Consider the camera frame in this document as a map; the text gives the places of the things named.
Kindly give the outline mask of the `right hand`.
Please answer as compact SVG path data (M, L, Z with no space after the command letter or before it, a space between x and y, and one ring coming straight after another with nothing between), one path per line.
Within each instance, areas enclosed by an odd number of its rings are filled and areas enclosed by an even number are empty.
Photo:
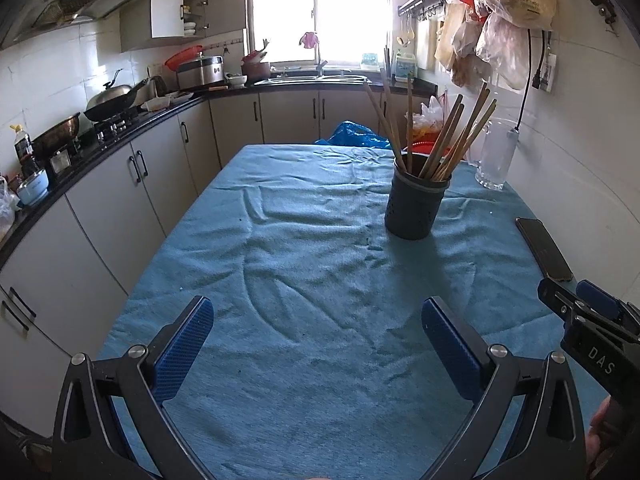
M607 396L600 404L597 411L593 414L589 423L589 428L585 436L586 445L586 462L590 466L598 457L601 451L601 426L610 406L611 397Z

